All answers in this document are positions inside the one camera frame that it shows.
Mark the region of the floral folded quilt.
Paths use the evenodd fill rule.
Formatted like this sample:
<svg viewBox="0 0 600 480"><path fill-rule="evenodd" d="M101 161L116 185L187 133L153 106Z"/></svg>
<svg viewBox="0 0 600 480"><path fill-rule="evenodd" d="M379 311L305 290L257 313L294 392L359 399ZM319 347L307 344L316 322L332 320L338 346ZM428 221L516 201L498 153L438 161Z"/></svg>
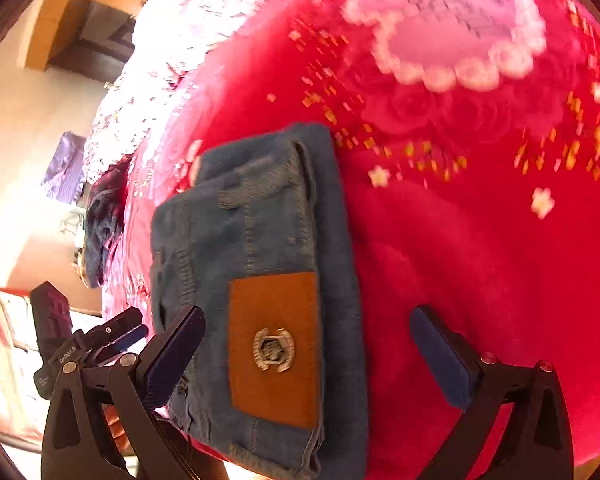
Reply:
<svg viewBox="0 0 600 480"><path fill-rule="evenodd" d="M242 27L268 0L148 0L132 32L134 52L99 104L84 148L95 183L166 122L183 76Z"/></svg>

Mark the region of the dark garment on bed edge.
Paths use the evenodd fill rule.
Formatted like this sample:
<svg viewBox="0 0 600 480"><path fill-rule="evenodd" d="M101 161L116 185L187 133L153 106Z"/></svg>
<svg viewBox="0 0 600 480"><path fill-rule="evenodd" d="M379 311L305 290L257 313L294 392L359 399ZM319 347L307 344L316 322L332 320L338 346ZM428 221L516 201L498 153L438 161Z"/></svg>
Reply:
<svg viewBox="0 0 600 480"><path fill-rule="evenodd" d="M89 288L102 286L112 244L123 231L126 177L131 155L112 164L91 188L84 220L82 276Z"/></svg>

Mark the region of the red rose bed blanket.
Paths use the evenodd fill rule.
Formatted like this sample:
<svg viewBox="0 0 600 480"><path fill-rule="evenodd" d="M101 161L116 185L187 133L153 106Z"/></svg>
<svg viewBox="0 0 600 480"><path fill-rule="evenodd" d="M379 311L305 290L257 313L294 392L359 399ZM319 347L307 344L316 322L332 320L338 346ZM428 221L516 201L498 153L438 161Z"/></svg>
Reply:
<svg viewBox="0 0 600 480"><path fill-rule="evenodd" d="M600 455L600 24L578 0L268 0L183 76L129 166L106 309L152 334L151 221L205 152L325 127L367 393L360 479L421 479L462 411L410 334L555 367L573 474Z"/></svg>

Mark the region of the purple cloth cover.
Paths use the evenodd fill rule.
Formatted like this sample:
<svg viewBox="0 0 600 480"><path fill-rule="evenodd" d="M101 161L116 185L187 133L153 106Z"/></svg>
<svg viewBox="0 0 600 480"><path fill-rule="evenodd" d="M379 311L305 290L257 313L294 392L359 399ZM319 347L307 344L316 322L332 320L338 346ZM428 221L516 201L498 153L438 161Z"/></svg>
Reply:
<svg viewBox="0 0 600 480"><path fill-rule="evenodd" d="M69 205L79 203L86 182L83 169L85 141L83 136L71 131L61 135L41 182L46 197Z"/></svg>

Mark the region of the blue denim jeans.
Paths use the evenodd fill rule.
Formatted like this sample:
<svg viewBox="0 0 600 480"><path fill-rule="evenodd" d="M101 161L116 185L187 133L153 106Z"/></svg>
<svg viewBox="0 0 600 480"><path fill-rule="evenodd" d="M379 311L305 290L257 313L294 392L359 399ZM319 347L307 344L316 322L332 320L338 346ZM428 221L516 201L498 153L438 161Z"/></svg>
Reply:
<svg viewBox="0 0 600 480"><path fill-rule="evenodd" d="M152 217L151 311L201 308L168 404L196 442L272 479L366 471L362 318L332 139L297 124L204 153Z"/></svg>

